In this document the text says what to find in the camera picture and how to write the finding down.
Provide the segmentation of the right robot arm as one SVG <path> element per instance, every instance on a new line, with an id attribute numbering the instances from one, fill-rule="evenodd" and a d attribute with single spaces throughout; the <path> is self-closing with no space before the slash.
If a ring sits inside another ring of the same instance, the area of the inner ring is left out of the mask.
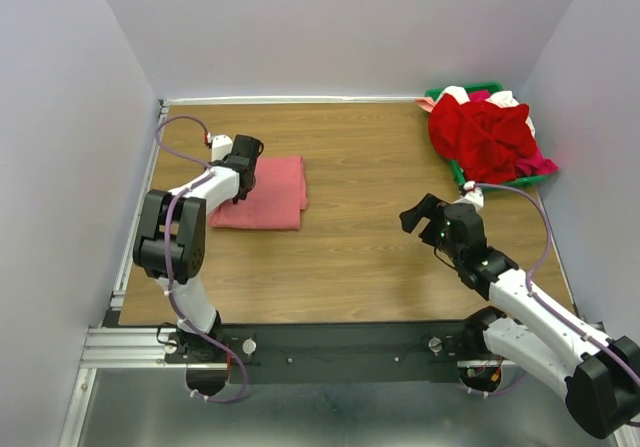
<path id="1" fill-rule="evenodd" d="M 579 319 L 536 286 L 529 272 L 489 245 L 480 188 L 453 203 L 427 194 L 399 215 L 411 233 L 445 254 L 460 281 L 489 301 L 467 320 L 460 346 L 469 357 L 510 360 L 553 390 L 573 420 L 604 439 L 639 421 L 639 346 Z"/>

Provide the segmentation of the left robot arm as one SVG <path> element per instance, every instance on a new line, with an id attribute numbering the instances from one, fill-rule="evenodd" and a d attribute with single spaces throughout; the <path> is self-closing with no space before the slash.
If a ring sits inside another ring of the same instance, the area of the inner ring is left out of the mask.
<path id="1" fill-rule="evenodd" d="M 206 136 L 212 159 L 201 161 L 200 174 L 169 190 L 146 193 L 132 259 L 154 279 L 177 317 L 174 348 L 201 362 L 224 353 L 220 315 L 208 300 L 200 271 L 205 260 L 208 216 L 227 201 L 247 198 L 256 184 L 255 169 L 264 144 L 236 135 Z"/>

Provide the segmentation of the salmon pink t-shirt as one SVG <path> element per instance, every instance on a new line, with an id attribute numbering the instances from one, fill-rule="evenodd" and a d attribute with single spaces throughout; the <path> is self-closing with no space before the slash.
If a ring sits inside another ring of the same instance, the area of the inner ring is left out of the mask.
<path id="1" fill-rule="evenodd" d="M 307 208 L 301 156 L 259 159 L 256 183 L 245 200 L 225 202 L 209 217 L 209 226 L 239 230 L 299 230 Z"/>

